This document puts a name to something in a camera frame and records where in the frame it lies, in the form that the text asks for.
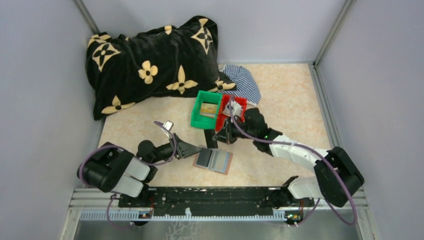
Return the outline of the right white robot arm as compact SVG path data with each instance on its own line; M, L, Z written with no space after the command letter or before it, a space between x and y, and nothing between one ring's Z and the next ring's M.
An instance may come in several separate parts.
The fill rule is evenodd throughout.
M364 177L343 148L323 149L300 143L268 127L257 107L242 111L233 98L224 112L229 116L214 136L217 141L231 145L238 139L250 139L258 151L290 160L314 174L294 176L286 183L281 199L287 206L295 206L303 198L320 198L340 208L363 186Z

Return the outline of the pink leather card holder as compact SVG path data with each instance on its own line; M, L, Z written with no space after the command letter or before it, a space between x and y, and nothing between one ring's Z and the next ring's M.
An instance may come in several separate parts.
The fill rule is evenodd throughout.
M217 148L201 147L196 155L193 166L200 169L227 175L230 170L233 154Z

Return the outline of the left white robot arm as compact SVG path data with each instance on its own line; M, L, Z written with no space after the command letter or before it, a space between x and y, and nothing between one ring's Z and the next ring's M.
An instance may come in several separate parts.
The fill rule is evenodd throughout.
M201 148L183 141L173 133L173 122L155 121L168 138L168 143L155 146L143 140L135 154L121 146L106 142L90 153L79 165L76 176L87 187L104 193L124 194L132 203L144 207L150 193L145 190L155 177L158 167L172 160L185 159L201 152Z

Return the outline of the black VIP card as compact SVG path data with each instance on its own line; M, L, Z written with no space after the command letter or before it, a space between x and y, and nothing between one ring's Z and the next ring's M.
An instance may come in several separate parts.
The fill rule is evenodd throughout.
M214 129L204 129L204 136L206 141L206 147L208 149L218 149L218 142L214 139L214 136L216 134Z

